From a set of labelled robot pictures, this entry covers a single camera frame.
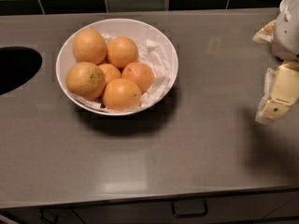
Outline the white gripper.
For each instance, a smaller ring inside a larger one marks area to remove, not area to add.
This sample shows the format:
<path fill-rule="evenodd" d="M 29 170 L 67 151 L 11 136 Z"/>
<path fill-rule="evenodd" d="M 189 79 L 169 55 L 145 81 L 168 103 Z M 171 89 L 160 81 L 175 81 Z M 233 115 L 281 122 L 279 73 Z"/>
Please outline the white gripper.
<path fill-rule="evenodd" d="M 276 70 L 267 69 L 263 98 L 255 116 L 261 124 L 281 119 L 299 99 L 299 0 L 283 0 L 281 4 L 277 19 L 252 38 L 259 44 L 272 42 L 273 54 L 287 60 Z"/>

